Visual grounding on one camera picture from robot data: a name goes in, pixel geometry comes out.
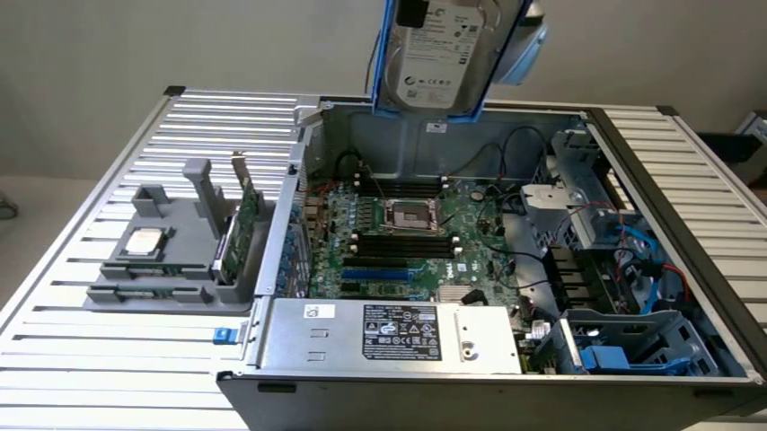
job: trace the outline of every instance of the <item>cable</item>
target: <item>cable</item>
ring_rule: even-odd
[[[521,130],[534,131],[537,133],[538,137],[541,138],[542,153],[541,153],[541,159],[538,160],[538,164],[537,164],[537,170],[538,170],[538,166],[541,165],[541,162],[545,160],[545,158],[548,156],[549,140],[544,137],[544,132],[538,128],[534,128],[533,126],[521,126],[520,128],[516,128],[512,132],[509,132],[509,135],[506,136],[506,139],[504,140],[502,166],[508,166],[508,164],[506,164],[506,147],[509,146],[509,143],[513,140],[514,135],[517,135],[517,133]]]
[[[382,31],[379,30],[379,34],[375,36],[375,43],[373,44],[371,50],[371,58],[369,58],[369,68],[365,73],[365,94],[369,93],[369,86],[371,85],[371,69],[373,69],[373,61],[375,59],[375,50],[379,48],[379,43],[382,42]]]
[[[482,215],[485,214],[485,210],[486,210],[486,208],[489,207],[489,203],[490,203],[492,201],[493,201],[493,199],[489,200],[489,201],[486,201],[486,203],[482,205],[482,208],[480,209],[480,212],[478,212],[478,221],[477,221],[477,223],[476,223],[476,229],[477,229],[477,231],[478,231],[480,242],[482,242],[482,245],[485,245],[489,249],[492,249],[493,251],[496,251],[496,252],[498,252],[498,253],[508,254],[508,255],[512,255],[512,256],[514,256],[514,255],[517,255],[517,256],[528,256],[529,258],[533,258],[533,259],[536,259],[538,262],[544,263],[544,259],[542,259],[540,256],[537,256],[536,254],[533,254],[533,253],[528,253],[528,252],[525,252],[525,251],[512,251],[512,250],[500,249],[498,247],[494,247],[493,245],[490,245],[490,244],[486,242],[485,237],[484,237],[484,235],[482,235],[482,232],[480,231],[480,219],[482,218]]]
[[[498,144],[494,143],[494,142],[490,142],[490,143],[485,144],[485,145],[482,146],[482,148],[480,148],[480,151],[476,153],[476,155],[472,157],[472,159],[469,159],[469,162],[466,162],[465,164],[462,164],[462,166],[461,166],[460,168],[454,169],[454,170],[448,174],[448,176],[449,176],[449,177],[453,177],[453,176],[457,175],[464,169],[466,169],[466,168],[469,167],[469,165],[470,165],[472,163],[474,163],[474,162],[477,161],[477,159],[482,156],[482,153],[485,153],[485,150],[486,150],[489,147],[492,147],[492,146],[496,146],[496,148],[500,150],[500,153],[502,154],[502,146],[501,146],[501,145],[498,145]]]
[[[653,238],[650,238],[645,233],[640,232],[640,230],[634,229],[632,226],[628,226],[626,224],[621,224],[617,229],[621,229],[625,233],[628,233],[629,235],[632,235],[634,238],[648,242],[648,245],[650,246],[650,250],[653,253],[658,252],[658,241],[654,240]]]
[[[692,285],[688,283],[688,277],[685,276],[682,269],[668,263],[664,264],[664,269],[669,269],[672,272],[676,272],[680,275],[680,278],[682,278],[682,286],[685,287],[685,301],[689,301],[692,299]]]
[[[354,155],[358,159],[358,163],[362,160],[362,155],[361,152],[358,150],[345,150],[342,151],[342,153],[338,155],[337,157],[337,167],[334,168],[334,180],[341,180],[341,178],[338,177],[338,168],[341,166],[341,163],[343,162],[345,158]]]
[[[529,287],[544,285],[545,283],[549,283],[549,280],[540,280],[536,283],[530,283],[529,285],[518,286],[516,289],[528,289]]]
[[[653,288],[650,289],[650,297],[648,298],[648,302],[645,303],[644,310],[640,314],[649,314],[653,311],[653,306],[656,305],[656,301],[658,301],[658,280],[653,280]]]
[[[632,255],[633,255],[636,258],[645,259],[644,254],[642,254],[640,251],[637,251],[636,249],[630,249],[629,247],[617,247],[616,249],[613,249],[613,250],[610,250],[610,251],[613,251],[614,253],[616,253],[617,251],[628,251],[629,253],[632,253]]]

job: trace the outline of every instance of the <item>blue cable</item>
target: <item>blue cable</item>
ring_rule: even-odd
[[[653,280],[653,288],[650,289],[650,297],[648,298],[648,302],[645,303],[645,308],[640,312],[640,314],[649,314],[653,311],[653,306],[656,305],[656,301],[658,301],[658,280]]]
[[[645,233],[640,232],[637,229],[634,229],[632,226],[628,226],[626,224],[620,224],[617,229],[618,230],[622,229],[634,238],[640,238],[641,240],[648,242],[648,244],[650,245],[650,250],[653,251],[653,253],[658,252],[658,241],[654,240],[653,238],[650,238]]]

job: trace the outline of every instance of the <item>green circuit board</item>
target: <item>green circuit board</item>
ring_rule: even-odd
[[[319,220],[311,224],[313,237],[313,283],[310,296],[315,298],[343,298],[351,295],[342,290],[342,284],[350,280],[342,277],[343,260],[355,254],[350,249],[353,231],[378,235],[433,235],[458,236],[462,252],[454,259],[407,259],[411,273],[409,281],[354,280],[361,284],[357,296],[398,297],[414,301],[445,301],[446,289],[442,286],[460,286],[456,290],[481,289],[492,305],[513,307],[518,302],[514,289],[517,277],[510,276],[508,268],[512,257],[493,251],[481,241],[497,248],[508,249],[504,236],[496,236],[497,207],[488,205],[482,212],[481,225],[488,225],[486,234],[478,229],[478,214],[485,201],[472,199],[473,191],[485,191],[486,187],[474,182],[461,182],[434,199],[437,230],[411,232],[397,230],[386,225],[387,201],[402,204],[430,202],[429,199],[398,199],[361,197],[349,184],[341,184],[321,197],[318,193],[309,197],[309,203],[326,205]]]

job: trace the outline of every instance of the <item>black cable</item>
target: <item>black cable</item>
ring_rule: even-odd
[[[478,153],[472,157],[472,159],[469,159],[469,162],[466,162],[465,164],[462,164],[462,166],[458,169],[454,169],[452,172],[448,173],[449,177],[453,177],[454,175],[457,175],[464,169],[466,169],[469,167],[469,165],[472,163],[474,163],[477,161],[477,159],[482,156],[482,154],[485,153],[485,150],[490,147],[496,146],[496,148],[500,150],[500,153],[502,154],[502,146],[498,145],[497,143],[492,142],[489,144],[485,144],[482,146],[482,148],[480,148]]]
[[[365,93],[369,93],[369,86],[371,85],[371,69],[373,69],[373,60],[375,59],[375,50],[379,48],[379,43],[382,42],[382,31],[379,30],[379,34],[375,36],[375,43],[373,44],[373,51],[371,51],[371,58],[369,58],[369,68],[365,73]]]
[[[544,132],[538,128],[534,128],[533,126],[521,126],[520,128],[516,128],[512,132],[509,132],[509,135],[506,136],[506,139],[504,140],[504,147],[502,147],[504,166],[506,166],[506,147],[509,146],[509,143],[513,140],[514,135],[517,135],[517,133],[521,130],[534,131],[537,133],[538,137],[541,138],[542,153],[541,153],[541,159],[538,160],[538,166],[541,166],[541,163],[544,162],[544,160],[546,159],[546,156],[548,156],[549,140],[544,137]]]
[[[529,285],[518,286],[516,289],[528,289],[529,287],[544,285],[545,283],[549,283],[549,280],[540,280],[536,283],[530,283]]]
[[[362,155],[361,152],[358,150],[346,150],[343,151],[338,157],[337,157],[337,167],[334,168],[334,180],[339,180],[338,177],[338,168],[341,166],[342,161],[345,160],[345,158],[350,155],[354,155],[358,158],[358,162],[362,160]]]
[[[512,256],[514,256],[514,255],[517,255],[517,256],[528,256],[529,258],[533,258],[533,259],[536,259],[538,262],[544,263],[544,259],[542,259],[540,256],[537,256],[536,254],[533,254],[533,253],[528,253],[528,252],[525,252],[525,251],[512,251],[512,250],[500,249],[498,247],[494,247],[493,245],[490,245],[490,244],[486,242],[485,237],[484,237],[484,235],[482,235],[482,232],[480,231],[480,220],[482,219],[482,215],[485,214],[485,210],[486,210],[486,208],[489,207],[489,203],[490,203],[492,201],[493,201],[493,199],[489,200],[489,201],[482,205],[482,208],[480,209],[480,212],[478,212],[478,221],[477,221],[477,223],[476,223],[476,229],[477,229],[477,231],[478,231],[478,233],[480,233],[480,241],[482,242],[482,245],[485,245],[489,249],[492,249],[493,251],[496,251],[496,252],[498,252],[498,253],[501,253],[501,254],[508,254],[508,255],[512,255]]]

